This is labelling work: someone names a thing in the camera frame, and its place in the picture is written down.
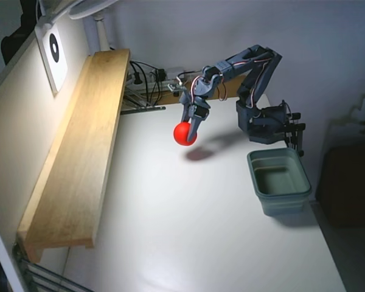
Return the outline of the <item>blue-grey gripper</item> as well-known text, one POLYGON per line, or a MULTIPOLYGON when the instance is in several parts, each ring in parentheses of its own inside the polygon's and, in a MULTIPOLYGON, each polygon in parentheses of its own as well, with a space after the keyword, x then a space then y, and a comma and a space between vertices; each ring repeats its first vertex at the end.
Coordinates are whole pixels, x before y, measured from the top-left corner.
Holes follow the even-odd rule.
POLYGON ((223 80, 223 74, 216 66, 206 66, 201 75, 196 76, 189 89, 185 88, 179 98, 183 106, 181 122, 190 120, 187 142, 196 137, 200 124, 206 120, 210 106, 207 99, 212 97, 223 80))

